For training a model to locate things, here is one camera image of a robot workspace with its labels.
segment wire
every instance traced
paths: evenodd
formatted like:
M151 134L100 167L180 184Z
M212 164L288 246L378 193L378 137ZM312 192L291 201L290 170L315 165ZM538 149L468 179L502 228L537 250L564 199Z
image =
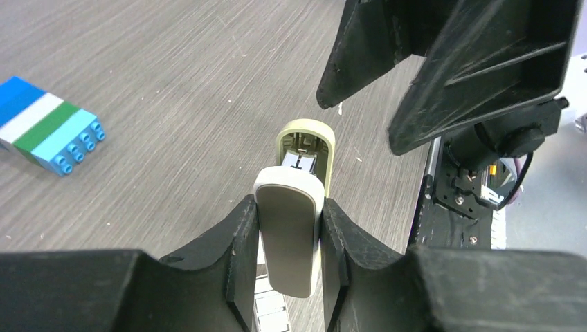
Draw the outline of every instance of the wire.
M510 202L513 202L517 196L520 194L520 186L522 185L522 182L524 181L524 178L526 177L526 174L528 173L528 169L530 168L530 163L532 162L532 158L534 157L534 154L531 152L526 156L526 161L524 162L524 167L522 167L522 170L520 171L520 174L518 176L518 179L516 180L516 184L514 184L514 188L512 188L512 190L509 192L509 194L497 205L496 210L501 210L503 209L507 204L509 204Z

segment toy block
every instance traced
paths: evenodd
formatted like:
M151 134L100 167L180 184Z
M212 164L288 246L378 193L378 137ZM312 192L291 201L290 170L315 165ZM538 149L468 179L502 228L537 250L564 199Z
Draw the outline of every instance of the toy block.
M3 127L0 127L0 144L17 155L21 155L20 151L13 146L14 142L61 105L61 103L63 103L63 99L51 93L45 93L45 95L24 109L19 115L15 116Z
M24 80L0 84L0 147L63 176L106 137L98 118Z
M60 176L73 171L75 164L93 151L106 137L98 118L80 109L33 151L32 155L45 169Z

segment blue block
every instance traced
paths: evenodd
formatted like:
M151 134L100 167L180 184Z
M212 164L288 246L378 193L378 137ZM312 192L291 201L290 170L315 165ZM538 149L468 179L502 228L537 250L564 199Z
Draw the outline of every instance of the blue block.
M32 85L14 76L0 85L0 106L11 101Z
M0 107L0 127L10 122L15 116L18 116L20 112L36 102L44 94L45 92L41 89L29 86L19 95L2 105Z
M98 118L80 109L33 150L45 169L59 176L70 174L74 165L106 138Z

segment stacked toy blocks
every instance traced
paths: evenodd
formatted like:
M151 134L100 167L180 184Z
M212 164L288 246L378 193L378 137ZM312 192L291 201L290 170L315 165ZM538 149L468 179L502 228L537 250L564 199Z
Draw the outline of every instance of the stacked toy blocks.
M18 77L0 85L0 147L63 176L105 138L92 113Z

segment cream plastic casing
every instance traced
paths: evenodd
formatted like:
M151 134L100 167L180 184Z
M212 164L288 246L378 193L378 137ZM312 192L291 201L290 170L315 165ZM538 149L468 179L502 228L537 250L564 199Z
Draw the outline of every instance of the cream plastic casing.
M269 283L292 297L314 294L320 270L319 219L325 190L299 169L263 169L253 186Z

